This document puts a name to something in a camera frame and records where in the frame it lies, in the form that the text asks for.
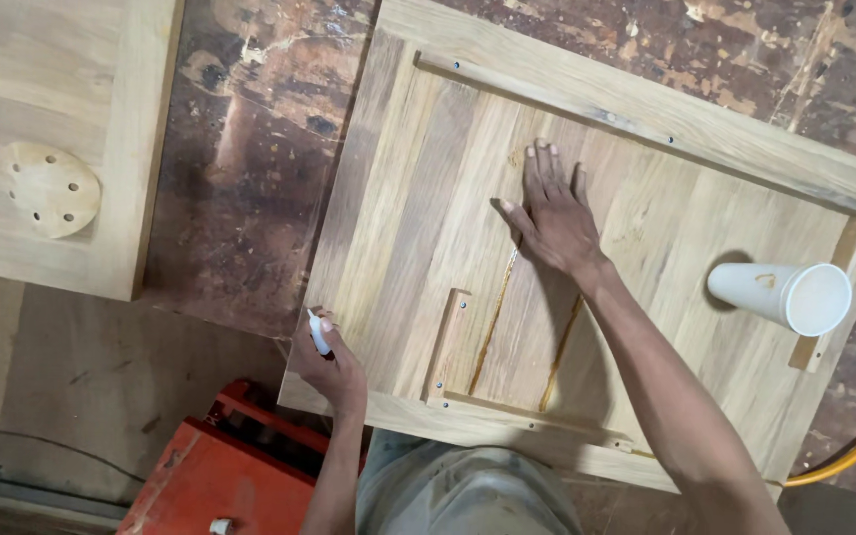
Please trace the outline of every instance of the sanding disc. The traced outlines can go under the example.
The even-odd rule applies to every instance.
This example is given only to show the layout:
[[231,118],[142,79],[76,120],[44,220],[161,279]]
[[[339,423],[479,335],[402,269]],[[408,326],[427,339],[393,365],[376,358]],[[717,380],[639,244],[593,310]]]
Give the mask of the sanding disc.
[[23,220],[48,238],[88,225],[101,206],[101,185],[88,164],[45,145],[12,143],[2,152],[12,178],[8,196]]

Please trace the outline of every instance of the white paper cup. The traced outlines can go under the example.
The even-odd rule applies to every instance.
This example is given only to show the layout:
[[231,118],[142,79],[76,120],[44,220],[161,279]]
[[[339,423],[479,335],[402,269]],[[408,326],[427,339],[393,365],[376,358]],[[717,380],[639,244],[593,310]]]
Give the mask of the white paper cup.
[[850,309],[850,280],[833,264],[719,264],[707,285],[722,301],[803,336],[832,330]]

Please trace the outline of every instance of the hand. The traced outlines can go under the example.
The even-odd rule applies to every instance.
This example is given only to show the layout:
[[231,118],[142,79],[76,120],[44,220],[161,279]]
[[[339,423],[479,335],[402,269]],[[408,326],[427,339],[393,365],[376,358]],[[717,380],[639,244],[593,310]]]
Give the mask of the hand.
[[345,347],[342,337],[332,321],[321,309],[314,310],[321,321],[322,337],[332,348],[326,357],[319,355],[309,329],[309,314],[302,310],[296,333],[293,334],[293,350],[290,353],[292,371],[300,374],[303,381],[329,401],[335,418],[365,418],[368,388],[365,370],[352,351]]
[[[577,183],[585,178],[586,172],[577,164]],[[600,236],[589,205],[574,197],[556,145],[538,139],[536,147],[527,148],[524,189],[531,215],[517,203],[500,200],[511,224],[523,234],[524,243],[548,266],[581,284],[584,277],[595,278],[609,259],[600,251]]]

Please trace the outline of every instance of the workbench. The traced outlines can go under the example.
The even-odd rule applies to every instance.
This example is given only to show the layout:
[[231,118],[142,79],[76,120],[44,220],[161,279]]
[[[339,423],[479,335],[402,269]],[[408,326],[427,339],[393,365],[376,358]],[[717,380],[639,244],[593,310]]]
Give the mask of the workbench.
[[[856,2],[441,3],[856,155]],[[375,10],[187,0],[143,300],[286,343]],[[854,437],[856,324],[793,473]]]

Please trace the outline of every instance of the wood grain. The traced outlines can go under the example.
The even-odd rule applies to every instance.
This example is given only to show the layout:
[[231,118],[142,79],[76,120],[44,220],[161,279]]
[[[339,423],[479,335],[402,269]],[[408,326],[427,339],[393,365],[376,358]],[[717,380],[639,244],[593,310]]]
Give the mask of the wood grain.
[[34,235],[0,171],[0,276],[129,300],[139,291],[183,0],[0,0],[0,151],[36,142],[91,165],[102,209]]
[[[523,200],[524,148],[546,137],[586,169],[572,188],[640,306],[763,477],[785,480],[856,315],[856,158],[423,0],[383,3],[368,61],[353,119],[368,126],[359,139],[350,127],[336,185],[352,205],[334,196],[319,258],[337,262],[314,270],[306,304],[339,313],[370,378],[369,423],[671,485],[645,471],[655,462],[577,289],[493,207]],[[712,267],[743,261],[848,271],[854,303],[816,342],[819,373],[789,366],[797,334],[707,294]],[[436,381],[453,287],[472,304]],[[291,374],[279,402],[325,410]],[[610,455],[615,442],[583,433],[597,425],[638,455]]]

